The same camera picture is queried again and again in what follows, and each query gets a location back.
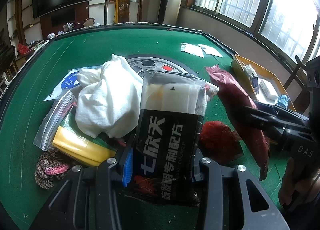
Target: person's hand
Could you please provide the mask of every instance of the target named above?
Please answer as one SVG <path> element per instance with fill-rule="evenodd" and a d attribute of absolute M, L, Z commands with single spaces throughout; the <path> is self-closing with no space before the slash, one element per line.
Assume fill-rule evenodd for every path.
<path fill-rule="evenodd" d="M 289 205 L 292 201 L 292 194 L 294 191 L 298 191 L 301 194 L 306 195 L 310 190 L 314 180 L 320 174 L 320 170 L 316 169 L 309 177 L 304 175 L 296 175 L 296 161 L 293 158 L 289 158 L 287 167 L 285 169 L 284 176 L 282 178 L 281 187 L 278 193 L 279 202 L 281 205 Z M 303 178 L 296 181 L 294 177 Z M 314 183 L 309 195 L 305 199 L 305 203 L 311 202 L 317 196 L 320 191 L 320 178 Z"/>

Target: green felt surface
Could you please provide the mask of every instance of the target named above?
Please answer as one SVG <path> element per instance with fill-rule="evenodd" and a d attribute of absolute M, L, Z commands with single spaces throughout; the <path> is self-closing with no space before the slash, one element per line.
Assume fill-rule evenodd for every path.
<path fill-rule="evenodd" d="M 213 46 L 223 57 L 204 54 L 205 57 L 200 58 L 181 52 L 182 42 Z M 184 63 L 208 81 L 205 66 L 219 64 L 221 68 L 231 71 L 231 57 L 227 52 L 206 37 L 189 32 L 117 29 L 76 35 L 50 43 L 15 91 L 0 130 L 0 200 L 21 230 L 29 228 L 51 193 L 38 187 L 34 181 L 35 165 L 41 150 L 33 145 L 33 139 L 52 105 L 52 102 L 42 100 L 68 70 L 101 65 L 111 58 L 112 53 L 122 56 L 164 55 Z M 218 97 L 208 103 L 207 120 L 221 120 L 231 126 Z M 258 177 L 258 166 L 243 143 L 242 147 L 244 156 L 233 164 L 244 164 Z M 286 159 L 283 154 L 273 152 L 268 178 L 261 183 L 274 202 L 277 202 L 277 190 Z M 123 229 L 132 229 L 132 226 L 140 229 L 194 229 L 197 220 L 195 208 L 156 206 L 124 197 L 119 201 L 119 207 Z"/>

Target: window frame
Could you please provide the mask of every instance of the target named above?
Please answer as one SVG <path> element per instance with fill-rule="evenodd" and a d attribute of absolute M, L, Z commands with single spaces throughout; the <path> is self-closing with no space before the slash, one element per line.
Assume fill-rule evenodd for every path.
<path fill-rule="evenodd" d="M 266 46 L 267 48 L 269 48 L 271 51 L 273 51 L 280 60 L 282 60 L 284 62 L 285 65 L 289 66 L 289 68 L 293 71 L 294 68 L 296 67 L 296 63 L 294 60 L 292 60 L 282 49 L 280 49 L 276 44 L 274 44 L 273 42 L 269 41 L 267 38 L 265 38 L 262 34 L 259 33 L 260 30 L 262 30 L 262 28 L 264 27 L 267 18 L 268 18 L 268 14 L 270 12 L 271 9 L 271 5 L 273 3 L 273 0 L 260 0 L 258 8 L 257 8 L 257 12 L 255 14 L 254 20 L 252 22 L 251 27 L 248 27 L 242 23 L 240 23 L 239 21 L 236 21 L 230 17 L 227 17 L 223 14 L 220 14 L 220 8 L 222 5 L 223 0 L 217 0 L 216 3 L 216 7 L 214 10 L 210 10 L 204 7 L 200 7 L 200 6 L 196 6 L 195 5 L 196 0 L 193 0 L 193 4 L 189 4 L 188 6 L 202 11 L 206 14 L 212 15 L 215 18 L 217 18 L 218 20 L 222 20 L 225 21 L 227 23 L 232 24 L 233 26 L 240 28 L 242 31 L 249 33 L 252 37 L 254 37 L 255 39 L 257 39 L 259 42 L 261 42 L 264 46 Z M 318 12 L 318 16 L 317 16 L 317 20 L 314 23 L 314 27 L 313 27 L 313 35 L 310 41 L 310 44 L 306 50 L 306 53 L 302 59 L 302 62 L 305 64 L 309 58 L 311 57 L 311 53 L 313 51 L 313 48 L 316 46 L 317 44 L 317 36 L 318 33 L 320 32 L 319 30 L 319 26 L 320 26 L 320 17 L 319 17 L 319 12 Z M 300 69 L 297 73 L 298 78 L 301 80 L 301 82 L 303 84 L 307 83 L 307 76 L 305 75 L 305 73 L 302 71 L 302 69 Z"/>

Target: blue circular label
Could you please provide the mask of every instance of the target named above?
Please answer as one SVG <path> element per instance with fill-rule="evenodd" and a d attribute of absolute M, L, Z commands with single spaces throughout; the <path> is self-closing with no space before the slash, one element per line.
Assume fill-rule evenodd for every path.
<path fill-rule="evenodd" d="M 63 82 L 61 83 L 61 88 L 62 89 L 71 89 L 76 87 L 79 82 L 77 80 L 77 74 L 79 73 L 79 71 L 74 72 L 70 75 L 68 75 L 65 80 L 63 80 Z"/>

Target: open box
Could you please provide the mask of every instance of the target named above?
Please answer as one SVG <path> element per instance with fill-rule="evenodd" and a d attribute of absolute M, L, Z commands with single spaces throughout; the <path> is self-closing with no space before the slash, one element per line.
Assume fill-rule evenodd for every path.
<path fill-rule="evenodd" d="M 287 95 L 288 96 L 288 93 L 285 91 L 283 85 L 281 84 L 281 82 L 279 81 L 279 79 L 277 78 L 277 76 L 275 74 L 271 73 L 269 70 L 258 65 L 257 63 L 236 54 L 233 57 L 232 62 L 231 62 L 233 71 L 235 72 L 235 74 L 237 76 L 237 81 L 239 82 L 239 84 L 243 87 L 243 89 L 247 92 L 247 94 L 253 100 L 256 100 L 256 101 L 259 101 L 259 102 L 262 102 L 265 104 L 275 104 L 277 102 L 277 101 L 273 101 L 273 100 L 268 99 L 266 97 L 266 95 L 264 94 L 260 85 L 259 85 L 259 94 L 256 95 L 256 93 L 250 83 L 250 80 L 247 77 L 247 75 L 245 74 L 244 69 L 243 69 L 243 66 L 249 65 L 249 64 L 252 66 L 252 68 L 257 73 L 259 83 L 260 83 L 261 79 L 265 79 L 265 80 L 271 82 L 271 84 L 273 85 L 273 87 L 275 88 L 275 90 L 279 96 L 280 95 Z M 288 102 L 288 109 L 290 109 L 294 112 L 296 111 L 291 101 Z"/>

